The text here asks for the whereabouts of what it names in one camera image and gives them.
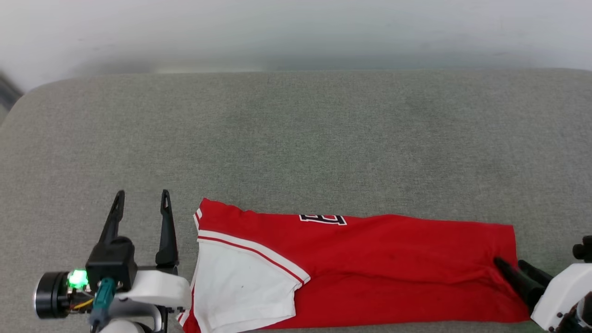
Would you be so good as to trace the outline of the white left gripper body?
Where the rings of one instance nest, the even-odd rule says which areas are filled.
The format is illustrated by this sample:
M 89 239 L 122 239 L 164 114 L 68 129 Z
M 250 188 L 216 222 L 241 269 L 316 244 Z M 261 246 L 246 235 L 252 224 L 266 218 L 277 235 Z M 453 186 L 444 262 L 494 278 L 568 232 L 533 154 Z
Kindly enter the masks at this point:
M 116 293 L 116 311 L 135 311 L 148 306 L 178 310 L 192 305 L 186 278 L 159 270 L 139 270 L 131 289 Z

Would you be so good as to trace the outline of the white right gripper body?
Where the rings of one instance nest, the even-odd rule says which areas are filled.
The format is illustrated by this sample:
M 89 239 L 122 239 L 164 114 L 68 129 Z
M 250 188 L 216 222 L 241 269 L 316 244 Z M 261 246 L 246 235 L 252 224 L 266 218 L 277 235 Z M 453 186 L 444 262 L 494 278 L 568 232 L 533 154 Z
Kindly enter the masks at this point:
M 531 320 L 548 332 L 592 330 L 592 263 L 571 264 L 555 276 Z

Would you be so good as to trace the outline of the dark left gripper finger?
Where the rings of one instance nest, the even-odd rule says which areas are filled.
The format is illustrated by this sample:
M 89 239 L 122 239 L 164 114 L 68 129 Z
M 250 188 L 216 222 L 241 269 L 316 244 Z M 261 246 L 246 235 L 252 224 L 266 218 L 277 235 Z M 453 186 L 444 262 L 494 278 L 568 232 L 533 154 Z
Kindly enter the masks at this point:
M 171 205 L 171 195 L 164 189 L 161 193 L 161 233 L 160 245 L 155 255 L 157 268 L 176 268 L 179 265 L 179 251 L 176 242 L 175 221 Z
M 123 218 L 125 203 L 125 191 L 117 192 L 116 197 L 112 203 L 111 209 L 106 218 L 101 236 L 98 243 L 101 245 L 124 244 L 126 238 L 118 235 L 119 225 Z

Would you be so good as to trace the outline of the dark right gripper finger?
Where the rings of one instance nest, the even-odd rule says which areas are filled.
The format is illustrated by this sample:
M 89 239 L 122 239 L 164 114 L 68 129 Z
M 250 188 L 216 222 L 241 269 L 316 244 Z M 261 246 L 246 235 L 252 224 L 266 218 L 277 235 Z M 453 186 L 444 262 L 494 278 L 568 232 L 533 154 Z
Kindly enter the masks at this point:
M 553 276 L 544 272 L 543 270 L 536 268 L 535 266 L 527 263 L 525 260 L 518 260 L 518 268 L 521 270 L 523 274 L 528 276 L 530 279 L 534 280 L 535 282 L 539 283 L 542 287 L 548 287 L 550 281 L 553 279 Z
M 534 310 L 542 295 L 545 293 L 546 288 L 523 274 L 518 268 L 518 264 L 512 266 L 501 257 L 495 257 L 494 264 L 499 272 L 501 272 L 506 282 L 509 283 L 520 299 L 526 304 L 527 308 L 529 310 Z

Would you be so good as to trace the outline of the red white-sleeved jersey shirt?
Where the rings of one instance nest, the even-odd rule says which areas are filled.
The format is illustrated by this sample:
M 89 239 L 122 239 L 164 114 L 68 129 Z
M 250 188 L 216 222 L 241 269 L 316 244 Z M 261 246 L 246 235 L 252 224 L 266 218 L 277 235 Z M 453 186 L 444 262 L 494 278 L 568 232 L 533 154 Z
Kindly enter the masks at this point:
M 528 321 L 495 267 L 510 225 L 400 215 L 288 215 L 203 199 L 184 333 Z

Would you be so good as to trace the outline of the grey fabric sofa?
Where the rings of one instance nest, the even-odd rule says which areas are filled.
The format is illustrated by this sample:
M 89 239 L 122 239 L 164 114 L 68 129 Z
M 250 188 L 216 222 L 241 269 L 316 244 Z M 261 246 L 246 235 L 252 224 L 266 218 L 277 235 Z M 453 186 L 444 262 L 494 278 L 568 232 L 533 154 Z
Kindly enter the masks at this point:
M 120 234 L 153 263 L 163 189 L 187 279 L 204 197 L 512 224 L 518 256 L 557 274 L 592 235 L 592 72 L 111 74 L 34 88 L 0 124 L 0 333 L 88 333 L 85 316 L 38 319 L 39 278 L 84 266 L 118 190 Z

